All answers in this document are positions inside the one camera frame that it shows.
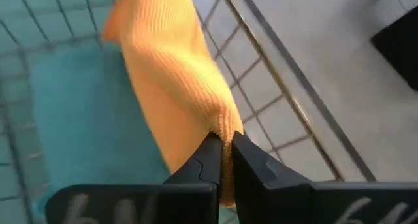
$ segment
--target towel fold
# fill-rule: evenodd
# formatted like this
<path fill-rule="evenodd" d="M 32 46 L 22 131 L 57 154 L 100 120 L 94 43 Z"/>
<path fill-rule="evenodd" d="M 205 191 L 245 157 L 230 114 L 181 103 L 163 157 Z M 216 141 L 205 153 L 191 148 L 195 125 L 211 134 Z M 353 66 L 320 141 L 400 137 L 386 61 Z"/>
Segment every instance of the towel fold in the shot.
<path fill-rule="evenodd" d="M 146 122 L 170 171 L 209 131 L 224 142 L 221 204 L 234 204 L 231 140 L 243 132 L 233 96 L 212 61 L 192 0 L 118 0 L 103 40 L 121 45 Z"/>

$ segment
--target black object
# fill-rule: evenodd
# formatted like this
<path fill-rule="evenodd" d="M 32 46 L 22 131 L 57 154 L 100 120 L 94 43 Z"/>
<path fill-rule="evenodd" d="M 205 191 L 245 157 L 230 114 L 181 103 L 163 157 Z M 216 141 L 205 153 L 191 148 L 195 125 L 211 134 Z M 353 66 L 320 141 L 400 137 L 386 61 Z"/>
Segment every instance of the black object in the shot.
<path fill-rule="evenodd" d="M 78 185 L 46 205 L 49 224 L 217 223 L 222 141 L 210 133 L 163 185 Z M 418 223 L 418 184 L 313 182 L 236 132 L 241 224 Z"/>
<path fill-rule="evenodd" d="M 372 37 L 373 45 L 418 90 L 418 7 Z"/>

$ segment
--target wire grid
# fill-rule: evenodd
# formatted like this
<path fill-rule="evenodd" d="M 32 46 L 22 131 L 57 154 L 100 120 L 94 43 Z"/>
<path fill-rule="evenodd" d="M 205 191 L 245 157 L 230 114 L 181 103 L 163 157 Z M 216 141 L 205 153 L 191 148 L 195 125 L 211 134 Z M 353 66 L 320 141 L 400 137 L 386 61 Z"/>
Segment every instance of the wire grid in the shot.
<path fill-rule="evenodd" d="M 56 8 L 33 8 L 28 2 L 30 0 L 20 0 L 24 6 L 23 11 L 13 12 L 11 14 L 0 15 L 0 29 L 3 29 L 8 37 L 2 38 L 2 42 L 6 42 L 5 39 L 9 39 L 12 42 L 10 43 L 11 49 L 0 52 L 0 61 L 2 59 L 7 59 L 10 56 L 17 56 L 19 59 L 19 65 L 23 67 L 22 71 L 17 74 L 11 74 L 0 77 L 0 117 L 2 119 L 2 128 L 1 135 L 5 139 L 6 144 L 9 145 L 9 152 L 11 161 L 2 162 L 0 161 L 0 167 L 13 167 L 16 172 L 16 179 L 18 181 L 18 192 L 16 195 L 11 195 L 8 197 L 0 197 L 1 202 L 8 202 L 14 200 L 20 200 L 24 210 L 24 222 L 28 224 L 38 223 L 39 220 L 34 219 L 33 213 L 31 210 L 31 201 L 36 197 L 39 197 L 42 193 L 46 191 L 46 188 L 50 183 L 45 180 L 41 184 L 36 186 L 31 186 L 28 184 L 30 176 L 37 176 L 34 174 L 28 174 L 30 169 L 26 167 L 35 167 L 36 165 L 43 165 L 42 152 L 38 145 L 38 150 L 35 152 L 30 152 L 24 154 L 23 151 L 27 148 L 20 148 L 21 138 L 19 135 L 22 133 L 31 133 L 37 136 L 36 125 L 33 122 L 31 115 L 31 87 L 29 85 L 29 68 L 32 63 L 29 61 L 29 55 L 33 52 L 43 51 L 47 54 L 52 53 L 56 48 L 59 48 L 61 45 L 82 45 L 84 43 L 93 42 L 101 47 L 99 42 L 99 30 L 98 17 L 95 16 L 93 9 L 95 8 L 109 8 L 113 6 L 114 0 L 101 0 L 94 2 L 95 0 L 84 0 L 83 3 L 74 4 L 71 6 L 64 6 L 61 0 L 55 0 Z M 93 26 L 93 31 L 89 34 L 78 35 L 74 30 L 74 23 L 69 20 L 69 14 L 72 12 L 77 12 L 81 10 L 88 10 L 89 18 Z M 69 39 L 52 39 L 50 34 L 45 30 L 45 25 L 41 25 L 39 18 L 44 15 L 49 14 L 60 14 L 65 28 L 68 29 L 70 34 Z M 19 19 L 31 20 L 34 23 L 35 29 L 40 33 L 42 40 L 37 45 L 28 46 L 25 44 L 25 40 L 19 39 L 16 36 L 17 30 L 11 29 L 7 21 L 14 21 Z M 24 97 L 8 97 L 10 95 L 8 84 L 13 84 L 16 82 L 24 83 L 26 87 L 24 90 L 20 90 L 20 93 L 25 92 Z M 37 137 L 30 138 L 31 144 L 39 143 Z"/>
<path fill-rule="evenodd" d="M 234 82 L 230 86 L 230 88 L 232 89 L 234 87 L 238 87 L 241 94 L 245 98 L 246 103 L 248 104 L 248 106 L 251 109 L 251 116 L 249 116 L 247 118 L 244 118 L 243 123 L 246 123 L 249 120 L 253 120 L 253 119 L 255 119 L 257 121 L 257 123 L 261 127 L 261 130 L 263 131 L 264 136 L 266 136 L 269 144 L 271 145 L 271 150 L 268 150 L 267 152 L 268 153 L 276 153 L 277 157 L 280 159 L 280 161 L 283 164 L 285 164 L 285 163 L 281 159 L 280 150 L 282 150 L 284 148 L 288 148 L 290 146 L 294 146 L 295 144 L 298 144 L 299 142 L 302 142 L 302 141 L 305 141 L 305 140 L 311 140 L 313 142 L 313 144 L 315 145 L 315 147 L 317 148 L 317 150 L 319 151 L 319 153 L 321 154 L 324 162 L 330 168 L 330 171 L 332 172 L 332 174 L 334 176 L 333 180 L 343 181 L 344 179 L 342 178 L 342 175 L 341 175 L 340 171 L 337 169 L 336 165 L 334 164 L 334 162 L 330 158 L 329 154 L 325 151 L 325 149 L 322 146 L 322 144 L 321 144 L 320 140 L 318 139 L 317 135 L 314 133 L 314 130 L 312 129 L 312 126 L 309 124 L 308 120 L 306 119 L 306 116 L 304 115 L 303 111 L 300 109 L 299 105 L 295 102 L 294 98 L 292 97 L 291 92 L 289 91 L 289 88 L 284 83 L 282 77 L 275 70 L 273 64 L 271 63 L 271 61 L 269 59 L 269 57 L 266 55 L 266 53 L 263 50 L 263 48 L 261 47 L 261 45 L 257 42 L 257 39 L 255 38 L 254 34 L 251 32 L 250 28 L 248 27 L 248 25 L 246 24 L 244 19 L 241 17 L 239 11 L 236 9 L 236 7 L 234 6 L 234 4 L 231 0 L 223 0 L 223 1 L 227 4 L 229 10 L 232 12 L 234 18 L 236 19 L 236 21 L 238 23 L 237 23 L 236 27 L 232 30 L 231 34 L 227 37 L 226 41 L 222 45 L 218 46 L 216 44 L 213 36 L 210 34 L 210 31 L 208 30 L 207 27 L 208 27 L 208 24 L 211 21 L 212 16 L 214 15 L 215 9 L 219 5 L 220 1 L 221 0 L 215 0 L 214 1 L 214 4 L 212 5 L 212 7 L 209 10 L 209 13 L 208 13 L 208 15 L 205 19 L 202 19 L 202 16 L 199 14 L 198 11 L 197 11 L 197 14 L 198 14 L 199 19 L 201 20 L 202 29 L 208 34 L 209 39 L 212 40 L 212 43 L 217 48 L 217 53 L 213 56 L 213 59 L 216 60 L 217 58 L 220 57 L 224 61 L 226 67 L 228 68 L 228 70 L 231 73 L 231 75 L 233 77 L 233 80 L 234 80 Z M 226 47 L 231 42 L 233 37 L 238 33 L 238 31 L 243 31 L 246 34 L 247 38 L 250 40 L 251 44 L 253 45 L 253 47 L 255 48 L 255 50 L 257 51 L 257 54 L 259 56 L 251 65 L 249 65 L 249 67 L 244 71 L 243 74 L 241 74 L 241 76 L 239 78 L 234 74 L 233 70 L 231 69 L 231 66 L 228 63 L 228 61 L 223 57 L 223 51 L 226 49 Z M 263 62 L 265 64 L 265 66 L 267 67 L 270 75 L 273 77 L 275 83 L 277 84 L 277 86 L 281 90 L 281 95 L 272 99 L 269 103 L 265 104 L 263 107 L 256 110 L 256 109 L 254 109 L 254 107 L 250 103 L 249 98 L 246 95 L 246 92 L 242 89 L 242 87 L 239 83 L 260 62 Z M 306 134 L 302 135 L 302 136 L 299 136 L 299 137 L 296 137 L 295 139 L 292 139 L 292 140 L 290 140 L 288 142 L 285 142 L 283 144 L 280 144 L 279 146 L 275 146 L 274 143 L 272 142 L 272 139 L 269 137 L 265 127 L 261 123 L 261 121 L 259 119 L 259 114 L 261 112 L 263 112 L 265 109 L 267 109 L 269 106 L 272 106 L 274 103 L 276 103 L 278 101 L 287 101 L 289 103 L 289 106 L 291 107 L 291 109 L 292 109 L 293 113 L 295 114 L 295 116 L 297 117 L 298 121 L 302 124 Z"/>

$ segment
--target metal wire rack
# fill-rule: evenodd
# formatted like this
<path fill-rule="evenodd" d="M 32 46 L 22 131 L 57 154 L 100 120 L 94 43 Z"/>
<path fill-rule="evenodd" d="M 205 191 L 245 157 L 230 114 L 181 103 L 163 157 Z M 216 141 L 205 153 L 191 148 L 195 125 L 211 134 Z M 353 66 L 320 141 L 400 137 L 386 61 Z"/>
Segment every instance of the metal wire rack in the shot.
<path fill-rule="evenodd" d="M 32 117 L 30 116 L 30 108 L 31 108 L 31 95 L 30 95 L 30 85 L 28 82 L 29 77 L 29 68 L 34 63 L 31 60 L 31 54 L 35 52 L 45 52 L 49 54 L 53 52 L 56 48 L 59 48 L 61 45 L 81 45 L 84 42 L 94 42 L 97 45 L 101 45 L 98 39 L 98 33 L 101 30 L 101 23 L 106 17 L 106 13 L 100 14 L 97 11 L 101 9 L 103 11 L 109 11 L 110 8 L 114 4 L 114 0 L 79 0 L 77 3 L 68 3 L 68 0 L 52 0 L 49 3 L 53 3 L 54 5 L 51 7 L 42 7 L 37 6 L 33 2 L 33 0 L 16 0 L 16 3 L 21 4 L 22 6 L 14 12 L 6 13 L 1 12 L 2 5 L 0 5 L 0 109 L 1 109 L 1 117 L 3 120 L 3 131 L 1 136 L 5 138 L 6 144 L 9 146 L 11 160 L 10 161 L 0 161 L 0 169 L 6 167 L 13 167 L 14 171 L 16 172 L 16 177 L 18 180 L 19 188 L 17 188 L 18 192 L 14 195 L 9 195 L 6 197 L 0 197 L 0 204 L 3 202 L 8 202 L 11 200 L 21 200 L 23 210 L 25 213 L 25 222 L 26 223 L 34 223 L 35 220 L 32 216 L 31 211 L 31 200 L 34 197 L 38 196 L 39 193 L 44 191 L 45 187 L 48 187 L 48 180 L 43 180 L 37 186 L 32 186 L 30 179 L 28 179 L 28 167 L 32 166 L 32 162 L 34 161 L 42 161 L 42 152 L 41 151 L 32 151 L 31 153 L 24 153 L 22 152 L 22 148 L 19 148 L 19 141 L 21 140 L 20 134 L 24 132 L 32 132 L 36 134 L 36 125 L 33 122 Z M 210 9 L 209 15 L 206 17 L 205 20 L 201 20 L 202 28 L 207 31 L 207 26 L 211 21 L 211 17 L 218 6 L 221 0 L 215 0 L 212 8 Z M 242 19 L 239 11 L 235 8 L 234 4 L 231 0 L 223 0 L 226 2 L 228 7 L 230 8 L 231 12 L 233 13 L 234 17 L 238 21 L 238 25 L 233 29 L 233 32 L 229 35 L 227 40 L 224 44 L 217 47 L 217 54 L 213 57 L 214 59 L 218 57 L 223 58 L 223 51 L 227 47 L 228 43 L 232 40 L 232 38 L 237 34 L 239 30 L 243 31 L 248 39 L 251 41 L 251 44 L 256 49 L 259 57 L 257 60 L 247 69 L 247 71 L 239 78 L 233 75 L 234 84 L 231 86 L 232 88 L 238 86 L 241 89 L 240 84 L 238 84 L 241 79 L 246 75 L 246 73 L 250 72 L 256 64 L 263 62 L 267 68 L 271 76 L 273 77 L 274 81 L 277 83 L 278 87 L 280 88 L 282 94 L 276 97 L 273 101 L 266 104 L 261 109 L 254 109 L 251 107 L 251 116 L 244 119 L 244 123 L 256 119 L 260 125 L 259 113 L 262 112 L 264 109 L 268 108 L 272 104 L 278 101 L 287 101 L 291 106 L 295 116 L 303 125 L 303 128 L 306 132 L 305 135 L 300 136 L 292 141 L 286 142 L 278 147 L 272 146 L 271 152 L 275 152 L 278 156 L 279 151 L 282 148 L 286 148 L 288 146 L 292 146 L 297 142 L 301 142 L 303 140 L 312 140 L 315 144 L 315 147 L 318 149 L 319 153 L 321 154 L 322 158 L 332 171 L 335 180 L 342 180 L 342 176 L 340 171 L 336 168 L 335 164 L 332 162 L 330 156 L 326 153 L 324 148 L 322 147 L 320 140 L 314 133 L 311 125 L 309 124 L 308 120 L 306 119 L 305 115 L 303 114 L 302 110 L 299 108 L 298 104 L 292 98 L 292 95 L 289 91 L 289 88 L 284 84 L 281 76 L 274 70 L 273 65 L 257 42 L 257 39 L 251 32 L 250 28 L 247 26 L 245 21 Z M 80 29 L 80 19 L 82 16 L 77 17 L 75 14 L 80 13 L 80 11 L 84 11 L 83 13 L 84 18 L 87 15 L 89 21 L 84 20 L 85 22 L 91 22 L 91 26 L 89 29 L 85 31 Z M 59 16 L 62 29 L 65 29 L 65 35 L 61 37 L 57 37 L 57 34 L 54 33 L 53 30 L 50 29 L 49 23 L 45 22 L 45 16 L 48 15 Z M 30 36 L 37 36 L 34 41 L 28 42 L 25 38 L 28 37 L 25 34 L 21 34 L 18 30 L 18 25 L 16 25 L 16 21 L 25 21 L 24 24 L 31 24 L 33 30 L 31 30 Z M 1 69 L 2 67 L 2 59 L 7 59 L 9 57 L 17 57 L 19 60 L 19 64 L 21 65 L 22 71 L 12 73 L 12 74 L 3 74 Z M 227 60 L 224 59 L 226 66 L 231 70 L 231 67 L 227 63 Z M 27 88 L 24 91 L 20 91 L 19 96 L 10 95 L 10 86 L 8 83 L 15 83 L 21 82 Z M 249 102 L 248 97 L 244 94 L 244 98 L 247 102 Z M 16 108 L 24 108 L 25 112 L 20 111 L 20 115 L 25 114 L 27 117 L 23 119 L 16 119 L 16 115 L 13 113 Z M 266 129 L 263 128 L 262 130 L 266 135 L 267 139 L 272 145 L 272 139 L 268 137 L 266 133 Z M 38 143 L 34 138 L 32 138 L 31 143 Z"/>

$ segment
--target orange microfiber towel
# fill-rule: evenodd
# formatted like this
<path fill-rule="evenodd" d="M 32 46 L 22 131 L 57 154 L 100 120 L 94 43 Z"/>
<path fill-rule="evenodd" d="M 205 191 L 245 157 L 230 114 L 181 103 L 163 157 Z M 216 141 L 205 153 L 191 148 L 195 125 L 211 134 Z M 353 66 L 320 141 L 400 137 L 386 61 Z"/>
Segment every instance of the orange microfiber towel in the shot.
<path fill-rule="evenodd" d="M 231 140 L 243 132 L 192 0 L 118 0 L 103 40 L 120 43 L 147 124 L 173 173 L 209 131 L 224 142 L 221 203 L 234 204 Z"/>

